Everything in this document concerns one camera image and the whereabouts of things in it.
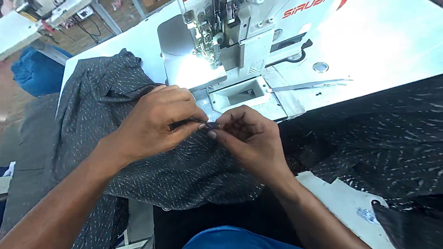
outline floor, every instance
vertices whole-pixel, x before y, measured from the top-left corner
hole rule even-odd
[[[123,32],[141,21],[141,16],[131,0],[121,0],[121,6],[117,10],[114,10],[112,7],[113,1],[102,0],[101,4]],[[90,16],[81,24],[90,34],[97,35],[95,37],[100,42],[114,36],[110,32],[109,27],[96,14]],[[49,36],[44,36],[43,40],[68,51],[72,55],[79,54],[96,45],[92,38],[77,25],[69,29],[62,27],[60,31],[55,30],[54,33],[48,35],[52,36],[53,39]],[[6,61],[0,62],[0,144],[4,130],[14,124],[20,125],[20,121],[24,117],[25,105],[34,98],[23,91],[12,79],[13,75],[10,67],[18,59],[19,55],[19,52],[15,53]]]

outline right hand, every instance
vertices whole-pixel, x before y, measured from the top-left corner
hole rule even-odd
[[[277,123],[246,105],[228,110],[216,122],[220,129],[208,135],[262,183],[275,186],[283,179],[294,178],[284,158]]]

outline white table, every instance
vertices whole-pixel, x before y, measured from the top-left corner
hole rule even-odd
[[[160,57],[157,27],[179,14],[174,2],[137,26],[93,47],[66,62],[63,86],[77,61],[112,56],[122,48],[142,58],[142,69],[154,82],[166,75]],[[443,9],[428,0],[404,4],[402,0],[348,1],[320,25],[312,36],[314,45],[306,49],[306,59],[274,68],[293,85],[351,76],[346,86],[294,90],[306,110],[349,100],[443,73]],[[313,71],[316,62],[330,69]],[[346,226],[372,248],[393,249],[380,225],[356,215],[358,208],[371,210],[370,200],[382,198],[356,191],[336,180],[332,184],[309,172],[298,176]]]

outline table leg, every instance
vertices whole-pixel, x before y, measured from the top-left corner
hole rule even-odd
[[[102,17],[102,19],[116,35],[123,33],[121,31],[121,28],[117,25],[114,19],[112,19],[111,15],[105,10],[105,8],[103,8],[103,6],[98,2],[98,0],[93,0],[91,2],[91,6],[94,8],[95,12]]]

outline white sewing machine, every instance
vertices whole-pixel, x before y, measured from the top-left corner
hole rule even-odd
[[[263,77],[265,68],[302,61],[310,30],[333,3],[178,0],[182,14],[157,29],[168,84],[188,88],[211,120],[240,105],[284,120],[289,115]]]

